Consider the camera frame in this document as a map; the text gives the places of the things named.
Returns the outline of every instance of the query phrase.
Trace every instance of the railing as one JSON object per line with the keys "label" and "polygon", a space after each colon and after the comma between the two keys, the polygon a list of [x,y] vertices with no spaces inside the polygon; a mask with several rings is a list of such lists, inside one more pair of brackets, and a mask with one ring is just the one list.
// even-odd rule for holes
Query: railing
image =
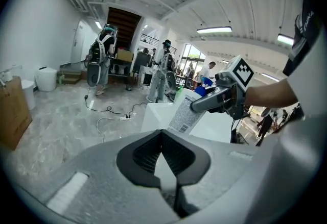
{"label": "railing", "polygon": [[[155,47],[158,47],[158,44],[159,44],[159,40],[157,40],[155,38],[152,38],[152,37],[150,37],[149,35],[146,35],[146,34],[141,34],[141,41],[146,42],[148,44],[151,44],[151,45],[153,45]],[[172,54],[175,54],[177,49],[175,47],[171,46],[169,48],[169,50],[170,50],[170,52]]]}
{"label": "railing", "polygon": [[150,36],[148,36],[146,34],[141,34],[141,41],[146,42],[148,44],[151,44],[151,45],[153,45],[155,47],[158,47],[158,43],[159,43],[159,41],[157,39],[152,38],[152,37],[150,37]]}

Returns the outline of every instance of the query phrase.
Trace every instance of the brown cardboard box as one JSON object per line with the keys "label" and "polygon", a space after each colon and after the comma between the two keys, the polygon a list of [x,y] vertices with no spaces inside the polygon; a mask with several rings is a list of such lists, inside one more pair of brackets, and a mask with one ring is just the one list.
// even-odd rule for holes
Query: brown cardboard box
{"label": "brown cardboard box", "polygon": [[130,51],[118,49],[117,59],[131,63],[133,60],[133,55],[134,55],[134,53],[132,53]]}
{"label": "brown cardboard box", "polygon": [[0,87],[0,142],[14,150],[31,121],[20,77],[14,77]]}

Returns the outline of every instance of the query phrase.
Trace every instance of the black shirt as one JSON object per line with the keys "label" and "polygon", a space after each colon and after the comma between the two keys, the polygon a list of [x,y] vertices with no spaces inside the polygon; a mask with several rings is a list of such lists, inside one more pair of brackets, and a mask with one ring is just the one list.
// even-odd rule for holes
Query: black shirt
{"label": "black shirt", "polygon": [[314,13],[309,0],[303,0],[302,12],[295,20],[294,44],[289,58],[292,57],[288,59],[283,70],[285,75],[291,75],[307,55],[318,37],[321,25],[322,21]]}
{"label": "black shirt", "polygon": [[[104,37],[106,36],[106,34],[101,34],[99,39],[102,40]],[[105,48],[105,51],[106,51],[106,55],[109,54],[109,48],[112,44],[114,44],[114,37],[111,36],[109,39],[107,39],[104,43],[104,48]]]}

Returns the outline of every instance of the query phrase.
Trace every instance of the white trash can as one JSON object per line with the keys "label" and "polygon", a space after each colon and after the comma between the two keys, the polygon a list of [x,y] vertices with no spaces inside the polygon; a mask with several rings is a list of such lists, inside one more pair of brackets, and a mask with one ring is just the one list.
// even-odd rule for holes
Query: white trash can
{"label": "white trash can", "polygon": [[35,74],[36,85],[40,91],[53,91],[56,89],[57,70],[50,67],[42,67]]}
{"label": "white trash can", "polygon": [[32,110],[35,107],[34,82],[22,80],[21,87],[25,95],[27,106],[29,107],[29,110]]}

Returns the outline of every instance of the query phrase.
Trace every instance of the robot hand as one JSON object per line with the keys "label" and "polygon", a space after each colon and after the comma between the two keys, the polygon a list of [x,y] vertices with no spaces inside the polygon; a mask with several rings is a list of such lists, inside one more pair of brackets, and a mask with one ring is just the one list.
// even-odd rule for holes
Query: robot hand
{"label": "robot hand", "polygon": [[234,120],[249,116],[244,109],[245,92],[254,72],[241,58],[234,57],[218,74],[216,88],[208,94],[191,103],[191,109],[196,112],[226,112]]}

